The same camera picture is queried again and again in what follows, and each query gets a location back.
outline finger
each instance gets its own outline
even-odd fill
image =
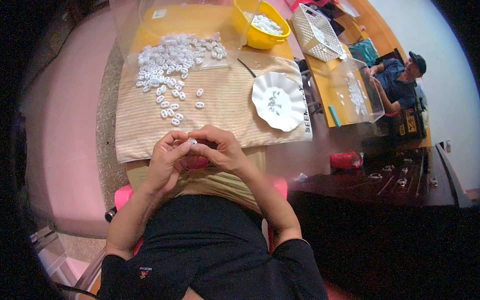
[[[167,163],[170,163],[173,166],[173,164],[175,164],[179,159],[187,155],[192,145],[193,145],[193,142],[190,140],[180,144],[178,147],[174,148],[172,151],[165,153],[165,160],[167,161]]]
[[[221,130],[211,125],[205,125],[200,130],[190,132],[189,137],[193,139],[205,139],[217,144],[225,143],[232,138],[235,138],[231,132]]]
[[[212,161],[213,163],[217,163],[223,157],[223,154],[204,144],[193,145],[191,148],[191,152],[196,153],[202,157],[205,157],[206,159]]]
[[[157,143],[166,143],[172,145],[175,140],[188,140],[188,134],[181,131],[170,131],[164,137],[160,139]]]

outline black wire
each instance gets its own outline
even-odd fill
[[[247,65],[244,64],[243,61],[241,61],[240,59],[237,59],[237,60],[238,60],[245,68],[247,68],[247,70],[250,72],[250,74],[252,74],[252,76],[253,76],[254,78],[257,78],[257,75],[255,75],[255,73],[254,73],[252,70],[250,70],[250,68],[247,67]]]
[[[86,290],[82,290],[82,289],[74,288],[74,287],[69,287],[69,286],[66,286],[65,284],[55,282],[55,281],[53,282],[53,284],[56,285],[58,288],[64,289],[65,291],[68,291],[68,292],[81,293],[81,294],[90,296],[92,298],[102,300],[99,296],[97,296],[95,294],[92,294],[90,292],[87,292]]]

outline label sticker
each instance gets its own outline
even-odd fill
[[[167,10],[154,11],[152,19],[163,18],[165,17],[166,13],[167,13]]]

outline person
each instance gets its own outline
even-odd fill
[[[211,194],[170,199],[198,157],[238,178],[258,210]],[[270,255],[261,231],[274,232]],[[132,249],[144,241],[138,253]],[[103,299],[327,299],[309,243],[290,204],[235,136],[206,125],[158,141],[143,183],[113,217],[102,262]]]
[[[405,66],[397,59],[389,59],[365,68],[370,85],[377,87],[387,114],[412,108],[415,104],[415,79],[425,74],[427,64],[422,56],[411,51],[409,55]]]

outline blue shirt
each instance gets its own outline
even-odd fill
[[[417,99],[414,83],[397,80],[405,67],[397,59],[384,60],[384,71],[374,77],[380,81],[390,103],[398,101],[403,110],[412,108]]]

